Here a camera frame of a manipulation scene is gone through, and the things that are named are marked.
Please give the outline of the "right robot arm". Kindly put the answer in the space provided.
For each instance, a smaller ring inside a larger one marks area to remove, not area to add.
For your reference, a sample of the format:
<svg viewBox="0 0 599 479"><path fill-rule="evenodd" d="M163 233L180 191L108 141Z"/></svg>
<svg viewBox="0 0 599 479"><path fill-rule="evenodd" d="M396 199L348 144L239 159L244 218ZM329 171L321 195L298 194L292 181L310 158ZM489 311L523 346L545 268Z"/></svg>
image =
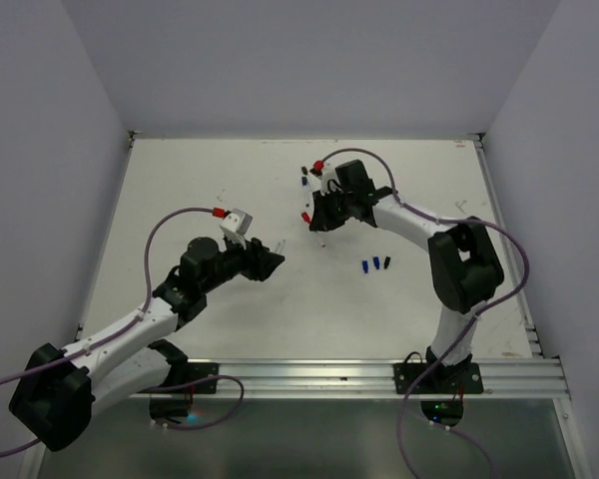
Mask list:
<svg viewBox="0 0 599 479"><path fill-rule="evenodd" d="M319 188L311 192L312 232L331 232L357 220L396 234L428 254L433 290L442 308L426 352L424 378L433 390L449 390L460 379L458 366L471 357L475 325L470 320L504 280L485 225L477 218L468 225L447 225L432 213L402 206L392 188L374 184L360 160L335 168L317 161L307 171L319 180Z"/></svg>

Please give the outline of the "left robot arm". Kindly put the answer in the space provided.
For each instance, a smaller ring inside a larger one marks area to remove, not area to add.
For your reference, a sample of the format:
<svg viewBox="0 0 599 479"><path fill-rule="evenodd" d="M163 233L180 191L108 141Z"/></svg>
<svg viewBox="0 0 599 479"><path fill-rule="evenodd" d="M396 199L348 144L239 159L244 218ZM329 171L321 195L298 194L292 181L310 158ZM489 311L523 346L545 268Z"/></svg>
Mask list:
<svg viewBox="0 0 599 479"><path fill-rule="evenodd" d="M195 319L214 289L242 276L265 281L282 254L259 239L244 245L211 238L190 241L180 262L140 306L113 325L73 344L36 349L9 410L49 450L72 444L91 419L141 391L189 393L204 375L168 336Z"/></svg>

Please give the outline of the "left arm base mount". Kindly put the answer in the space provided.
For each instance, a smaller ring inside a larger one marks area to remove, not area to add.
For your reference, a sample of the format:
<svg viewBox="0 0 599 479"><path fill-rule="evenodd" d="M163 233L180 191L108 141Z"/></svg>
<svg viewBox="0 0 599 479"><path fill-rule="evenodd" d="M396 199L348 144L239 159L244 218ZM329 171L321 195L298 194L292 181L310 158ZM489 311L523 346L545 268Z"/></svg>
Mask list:
<svg viewBox="0 0 599 479"><path fill-rule="evenodd" d="M157 386L147 386L141 394L150 394L149 413L156 421L181 424L193 414L195 395L212 395L217 390L217 380L202 385L185 384L215 376L220 371L216 362L183 362L171 367L167 378Z"/></svg>

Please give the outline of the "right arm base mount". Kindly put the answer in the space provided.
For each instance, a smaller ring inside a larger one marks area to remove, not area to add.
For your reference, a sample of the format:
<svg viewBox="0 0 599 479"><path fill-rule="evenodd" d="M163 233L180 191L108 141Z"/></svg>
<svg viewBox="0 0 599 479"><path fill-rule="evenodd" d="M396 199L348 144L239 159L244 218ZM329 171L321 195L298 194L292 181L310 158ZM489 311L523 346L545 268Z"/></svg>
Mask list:
<svg viewBox="0 0 599 479"><path fill-rule="evenodd" d="M427 349L424 356L413 351L402 361L394 363L392 370L396 393L404 395L434 360L431 350ZM463 418L466 396L483 392L481 371L479 365L472 361L471 354L456 365L439 365L412 388L415 395L449 396L449 399L421 400L420 409L429 421L450 428L457 426Z"/></svg>

